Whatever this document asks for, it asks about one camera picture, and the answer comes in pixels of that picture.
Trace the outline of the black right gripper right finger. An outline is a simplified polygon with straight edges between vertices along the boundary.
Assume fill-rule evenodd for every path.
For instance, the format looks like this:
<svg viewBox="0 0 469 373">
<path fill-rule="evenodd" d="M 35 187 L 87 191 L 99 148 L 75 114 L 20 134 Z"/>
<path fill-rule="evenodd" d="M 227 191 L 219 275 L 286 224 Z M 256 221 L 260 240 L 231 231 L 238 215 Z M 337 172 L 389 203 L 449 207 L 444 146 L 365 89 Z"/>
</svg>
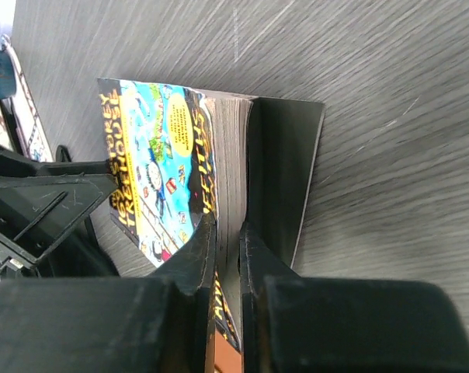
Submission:
<svg viewBox="0 0 469 373">
<path fill-rule="evenodd" d="M 244 224 L 246 372 L 469 372 L 469 337 L 434 284 L 302 277 Z"/>
</svg>

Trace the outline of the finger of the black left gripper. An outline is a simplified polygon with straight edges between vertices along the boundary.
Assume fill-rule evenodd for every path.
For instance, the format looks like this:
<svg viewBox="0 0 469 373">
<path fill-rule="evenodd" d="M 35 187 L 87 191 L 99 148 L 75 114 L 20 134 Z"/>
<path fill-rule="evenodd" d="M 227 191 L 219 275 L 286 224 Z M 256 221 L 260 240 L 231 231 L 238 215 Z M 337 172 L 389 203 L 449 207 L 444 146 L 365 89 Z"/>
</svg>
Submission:
<svg viewBox="0 0 469 373">
<path fill-rule="evenodd" d="M 35 268 L 114 191 L 106 161 L 37 162 L 0 145 L 0 268 Z"/>
</svg>

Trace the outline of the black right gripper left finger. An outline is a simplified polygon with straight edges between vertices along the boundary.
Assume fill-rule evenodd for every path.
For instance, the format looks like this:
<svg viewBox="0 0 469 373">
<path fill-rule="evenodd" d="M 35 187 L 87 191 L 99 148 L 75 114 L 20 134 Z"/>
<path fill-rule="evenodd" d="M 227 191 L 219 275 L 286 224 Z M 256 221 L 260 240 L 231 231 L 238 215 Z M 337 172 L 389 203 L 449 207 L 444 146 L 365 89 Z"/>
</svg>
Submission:
<svg viewBox="0 0 469 373">
<path fill-rule="evenodd" d="M 211 372 L 216 219 L 146 277 L 0 281 L 0 372 Z"/>
</svg>

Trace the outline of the black comic cover book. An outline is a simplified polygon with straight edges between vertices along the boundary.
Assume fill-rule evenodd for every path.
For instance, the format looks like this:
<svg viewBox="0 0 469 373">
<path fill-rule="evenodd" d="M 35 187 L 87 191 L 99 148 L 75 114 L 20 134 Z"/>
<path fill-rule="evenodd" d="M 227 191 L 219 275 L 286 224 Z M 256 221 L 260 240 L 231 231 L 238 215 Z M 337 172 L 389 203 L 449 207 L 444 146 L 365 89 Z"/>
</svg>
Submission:
<svg viewBox="0 0 469 373">
<path fill-rule="evenodd" d="M 325 105 L 118 78 L 97 81 L 115 224 L 155 266 L 114 281 L 118 372 L 215 371 L 218 336 L 274 372 L 270 295 L 292 275 Z"/>
</svg>

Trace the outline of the black fabric backpack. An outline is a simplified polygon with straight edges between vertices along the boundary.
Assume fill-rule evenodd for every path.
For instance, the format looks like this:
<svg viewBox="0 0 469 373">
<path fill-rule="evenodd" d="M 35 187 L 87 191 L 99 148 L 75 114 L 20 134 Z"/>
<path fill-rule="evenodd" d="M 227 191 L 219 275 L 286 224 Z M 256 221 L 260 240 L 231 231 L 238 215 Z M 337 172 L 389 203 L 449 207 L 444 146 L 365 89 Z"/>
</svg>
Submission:
<svg viewBox="0 0 469 373">
<path fill-rule="evenodd" d="M 119 276 L 100 247 L 90 215 L 35 269 L 31 277 Z"/>
</svg>

